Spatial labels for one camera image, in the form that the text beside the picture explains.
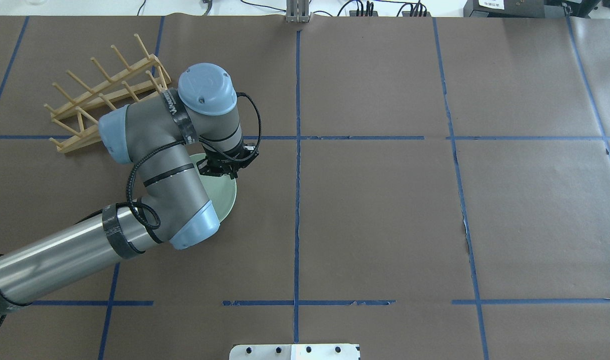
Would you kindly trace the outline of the light green plate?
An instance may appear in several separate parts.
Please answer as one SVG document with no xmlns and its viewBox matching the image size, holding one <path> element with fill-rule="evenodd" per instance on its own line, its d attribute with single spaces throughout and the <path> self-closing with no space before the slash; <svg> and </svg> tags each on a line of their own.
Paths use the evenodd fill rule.
<svg viewBox="0 0 610 360">
<path fill-rule="evenodd" d="M 199 174 L 200 182 L 215 208 L 220 223 L 231 213 L 238 192 L 236 180 L 229 176 L 211 177 Z"/>
</svg>

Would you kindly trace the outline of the grey aluminium post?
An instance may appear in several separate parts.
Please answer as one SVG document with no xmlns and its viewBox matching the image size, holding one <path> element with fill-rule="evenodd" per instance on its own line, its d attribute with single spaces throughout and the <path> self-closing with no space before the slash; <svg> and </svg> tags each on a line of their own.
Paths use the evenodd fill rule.
<svg viewBox="0 0 610 360">
<path fill-rule="evenodd" d="M 309 23 L 311 20 L 310 0 L 286 0 L 287 23 Z"/>
</svg>

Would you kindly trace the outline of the white mount base plate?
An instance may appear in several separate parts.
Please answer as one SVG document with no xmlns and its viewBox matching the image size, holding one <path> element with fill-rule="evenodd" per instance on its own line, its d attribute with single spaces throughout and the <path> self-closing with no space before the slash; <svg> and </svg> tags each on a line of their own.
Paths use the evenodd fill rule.
<svg viewBox="0 0 610 360">
<path fill-rule="evenodd" d="M 351 343 L 295 343 L 295 344 L 239 344 L 232 347 L 230 360 L 360 360 L 358 344 Z"/>
</svg>

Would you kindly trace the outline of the wooden plate rack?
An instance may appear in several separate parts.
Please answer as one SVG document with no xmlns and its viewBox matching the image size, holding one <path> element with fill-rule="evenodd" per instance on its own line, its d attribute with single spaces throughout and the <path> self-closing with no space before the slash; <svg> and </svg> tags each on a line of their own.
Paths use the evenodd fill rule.
<svg viewBox="0 0 610 360">
<path fill-rule="evenodd" d="M 49 104 L 43 105 L 50 114 L 51 123 L 68 133 L 64 140 L 49 138 L 58 153 L 70 153 L 100 141 L 100 117 L 95 116 L 94 111 L 103 109 L 105 113 L 112 112 L 117 110 L 120 104 L 140 103 L 169 89 L 172 78 L 162 61 L 148 50 L 139 34 L 133 36 L 142 52 L 136 61 L 129 61 L 116 45 L 110 46 L 122 64 L 119 71 L 107 71 L 98 59 L 90 58 L 103 78 L 99 84 L 89 85 L 72 71 L 66 71 L 67 75 L 83 88 L 82 94 L 72 96 L 57 82 L 52 83 L 52 87 L 66 100 L 56 108 Z"/>
</svg>

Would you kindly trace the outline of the black box with label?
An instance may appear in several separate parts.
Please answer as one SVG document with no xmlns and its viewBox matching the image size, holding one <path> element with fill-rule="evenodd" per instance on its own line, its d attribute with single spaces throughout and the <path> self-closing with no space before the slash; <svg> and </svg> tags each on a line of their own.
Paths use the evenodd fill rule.
<svg viewBox="0 0 610 360">
<path fill-rule="evenodd" d="M 462 12 L 464 18 L 547 18 L 544 0 L 468 0 Z"/>
</svg>

